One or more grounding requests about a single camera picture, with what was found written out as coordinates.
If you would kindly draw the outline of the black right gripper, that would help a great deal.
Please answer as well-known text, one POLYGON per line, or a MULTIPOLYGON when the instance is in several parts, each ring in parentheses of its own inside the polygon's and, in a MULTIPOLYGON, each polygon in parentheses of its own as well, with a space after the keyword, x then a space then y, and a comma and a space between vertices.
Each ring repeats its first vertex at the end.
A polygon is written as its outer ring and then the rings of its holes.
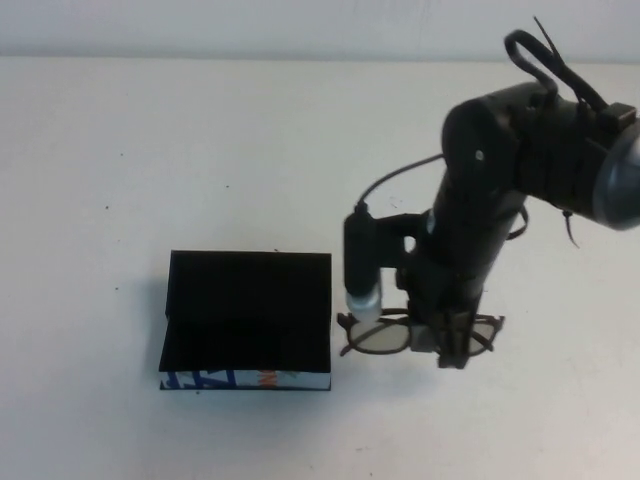
POLYGON ((486 278, 510 236, 522 198, 438 198, 423 214, 399 216, 416 240, 398 274, 413 325, 436 325, 438 367, 464 369, 486 278))

